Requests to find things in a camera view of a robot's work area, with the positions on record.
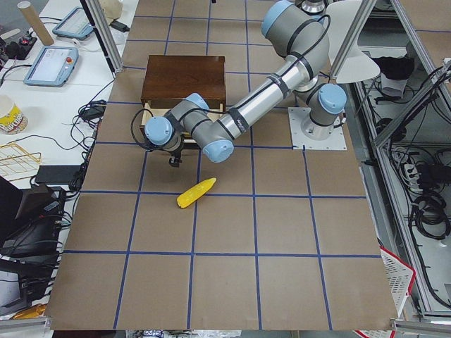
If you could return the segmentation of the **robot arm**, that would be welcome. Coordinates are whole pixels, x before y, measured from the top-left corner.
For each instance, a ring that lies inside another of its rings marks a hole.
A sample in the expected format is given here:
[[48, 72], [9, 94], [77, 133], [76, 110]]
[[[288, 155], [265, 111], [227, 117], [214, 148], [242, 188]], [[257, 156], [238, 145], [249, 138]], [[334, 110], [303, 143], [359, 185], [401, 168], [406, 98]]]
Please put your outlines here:
[[318, 79], [327, 63], [328, 33], [335, 22], [331, 9], [315, 18], [291, 1], [275, 2], [264, 16], [261, 33], [283, 58], [282, 66], [216, 120], [208, 116], [210, 108], [201, 94], [194, 92], [182, 98], [164, 115], [148, 119], [144, 148], [169, 153], [177, 163], [184, 147], [183, 136], [189, 134], [211, 162], [223, 162], [232, 155], [233, 142], [291, 94], [300, 96], [310, 108], [305, 133], [318, 139], [321, 128], [334, 128], [347, 103], [339, 85]]

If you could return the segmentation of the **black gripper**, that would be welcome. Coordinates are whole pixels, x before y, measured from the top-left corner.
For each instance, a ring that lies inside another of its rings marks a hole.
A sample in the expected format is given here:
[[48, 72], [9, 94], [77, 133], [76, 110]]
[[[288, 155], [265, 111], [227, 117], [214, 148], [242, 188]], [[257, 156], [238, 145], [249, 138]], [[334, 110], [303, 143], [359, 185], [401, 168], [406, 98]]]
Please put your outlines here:
[[180, 167], [180, 164], [183, 162], [182, 151], [183, 151], [183, 147], [169, 152], [170, 158], [168, 160], [168, 163], [171, 167], [173, 167], [173, 168]]

